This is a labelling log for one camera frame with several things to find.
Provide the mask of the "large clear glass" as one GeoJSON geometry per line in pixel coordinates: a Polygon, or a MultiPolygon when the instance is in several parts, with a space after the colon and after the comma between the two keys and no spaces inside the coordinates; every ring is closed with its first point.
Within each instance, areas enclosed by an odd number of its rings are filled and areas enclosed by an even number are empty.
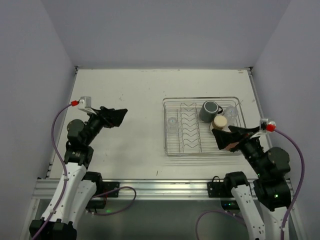
{"type": "Polygon", "coordinates": [[[238,109],[236,106],[229,105],[227,106],[223,112],[222,116],[224,116],[227,120],[228,125],[232,125],[235,119],[238,116],[238,109]]]}

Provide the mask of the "dark grey mug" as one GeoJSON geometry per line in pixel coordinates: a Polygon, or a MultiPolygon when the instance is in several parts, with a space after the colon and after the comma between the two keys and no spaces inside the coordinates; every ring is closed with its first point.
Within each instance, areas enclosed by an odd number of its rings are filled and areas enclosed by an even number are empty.
{"type": "Polygon", "coordinates": [[[223,112],[223,108],[215,101],[205,101],[199,111],[199,118],[204,123],[211,123],[214,118],[223,112]]]}

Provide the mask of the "small clear glass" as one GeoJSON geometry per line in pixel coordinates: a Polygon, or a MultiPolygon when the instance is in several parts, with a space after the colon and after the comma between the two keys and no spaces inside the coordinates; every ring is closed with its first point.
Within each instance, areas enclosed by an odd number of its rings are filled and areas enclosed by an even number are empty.
{"type": "Polygon", "coordinates": [[[166,122],[167,133],[176,134],[179,132],[178,120],[175,117],[169,117],[166,122]]]}

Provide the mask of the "pink floral mug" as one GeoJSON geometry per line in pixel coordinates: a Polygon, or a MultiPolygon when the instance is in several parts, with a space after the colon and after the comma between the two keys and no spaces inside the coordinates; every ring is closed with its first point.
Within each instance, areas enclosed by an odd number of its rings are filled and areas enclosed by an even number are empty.
{"type": "Polygon", "coordinates": [[[232,149],[234,149],[237,145],[238,145],[238,142],[230,143],[224,148],[224,150],[231,152],[232,149]]]}

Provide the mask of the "cream cup with brown band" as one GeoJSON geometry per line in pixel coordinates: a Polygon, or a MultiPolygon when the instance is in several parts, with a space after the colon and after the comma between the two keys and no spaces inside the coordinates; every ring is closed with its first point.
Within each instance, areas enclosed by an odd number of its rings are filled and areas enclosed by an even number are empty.
{"type": "Polygon", "coordinates": [[[210,130],[216,129],[216,130],[222,130],[225,128],[228,124],[228,120],[225,116],[223,115],[217,115],[213,119],[213,121],[210,124],[210,130]]]}

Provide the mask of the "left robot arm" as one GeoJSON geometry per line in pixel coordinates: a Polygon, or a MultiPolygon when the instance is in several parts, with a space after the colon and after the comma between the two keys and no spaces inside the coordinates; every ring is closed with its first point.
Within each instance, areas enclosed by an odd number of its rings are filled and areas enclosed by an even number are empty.
{"type": "Polygon", "coordinates": [[[102,189],[99,172],[88,168],[94,150],[90,146],[103,128],[119,127],[127,114],[126,108],[101,106],[91,108],[73,101],[72,106],[85,112],[89,119],[74,119],[67,125],[66,152],[61,156],[62,175],[53,197],[39,220],[33,220],[29,232],[33,240],[75,240],[77,226],[94,194],[102,189]]]}

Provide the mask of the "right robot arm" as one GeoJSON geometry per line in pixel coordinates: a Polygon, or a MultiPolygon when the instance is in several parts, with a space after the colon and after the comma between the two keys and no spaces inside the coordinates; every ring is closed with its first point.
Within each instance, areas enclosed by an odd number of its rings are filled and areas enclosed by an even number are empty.
{"type": "Polygon", "coordinates": [[[253,184],[242,171],[227,173],[223,179],[239,206],[251,240],[283,240],[288,231],[286,211],[292,200],[285,175],[291,170],[290,156],[280,147],[264,151],[259,140],[275,129],[270,121],[255,128],[231,125],[228,131],[211,130],[219,150],[240,151],[257,174],[253,184]]]}

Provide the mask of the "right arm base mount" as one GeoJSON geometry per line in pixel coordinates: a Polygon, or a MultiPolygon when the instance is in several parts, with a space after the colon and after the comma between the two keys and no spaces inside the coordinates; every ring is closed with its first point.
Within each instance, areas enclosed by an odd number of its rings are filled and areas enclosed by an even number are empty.
{"type": "Polygon", "coordinates": [[[224,181],[219,176],[214,176],[211,181],[207,182],[207,193],[209,198],[220,199],[221,207],[227,211],[240,210],[237,202],[231,200],[233,198],[230,191],[227,190],[224,181]]]}

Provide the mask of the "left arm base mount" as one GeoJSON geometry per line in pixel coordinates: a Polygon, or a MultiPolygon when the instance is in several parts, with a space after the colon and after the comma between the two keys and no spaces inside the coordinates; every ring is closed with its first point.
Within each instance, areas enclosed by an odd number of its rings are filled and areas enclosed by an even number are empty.
{"type": "MultiPolygon", "coordinates": [[[[115,190],[119,187],[120,187],[120,182],[118,181],[103,181],[94,195],[106,193],[111,190],[115,190]]],[[[97,210],[104,209],[107,204],[108,198],[112,199],[112,198],[118,198],[118,197],[119,197],[119,191],[117,190],[110,194],[105,194],[102,197],[94,198],[88,202],[86,206],[86,210],[96,212],[97,210]]]]}

